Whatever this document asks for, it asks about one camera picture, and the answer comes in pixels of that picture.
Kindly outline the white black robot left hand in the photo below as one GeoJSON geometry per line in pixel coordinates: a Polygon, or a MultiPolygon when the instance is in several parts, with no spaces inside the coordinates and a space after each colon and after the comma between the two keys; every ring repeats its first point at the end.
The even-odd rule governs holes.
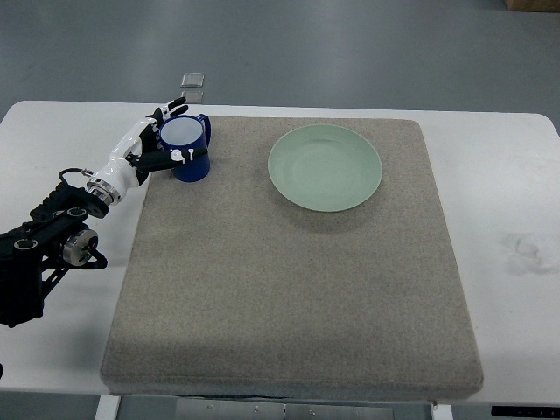
{"type": "Polygon", "coordinates": [[[137,122],[110,152],[108,162],[93,173],[87,191],[107,205],[119,203],[128,190],[144,183],[150,173],[180,165],[179,150],[166,150],[160,141],[163,124],[175,116],[189,116],[183,97],[154,110],[137,122]]]}

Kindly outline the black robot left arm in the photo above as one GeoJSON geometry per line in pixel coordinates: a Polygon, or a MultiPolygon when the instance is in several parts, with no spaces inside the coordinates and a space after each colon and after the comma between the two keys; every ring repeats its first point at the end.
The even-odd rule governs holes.
{"type": "Polygon", "coordinates": [[[86,224],[103,218],[108,205],[65,175],[91,171],[67,168],[59,184],[31,219],[1,234],[1,323],[10,328],[43,316],[46,297],[69,270],[103,270],[106,257],[97,249],[98,234],[86,224]]]}

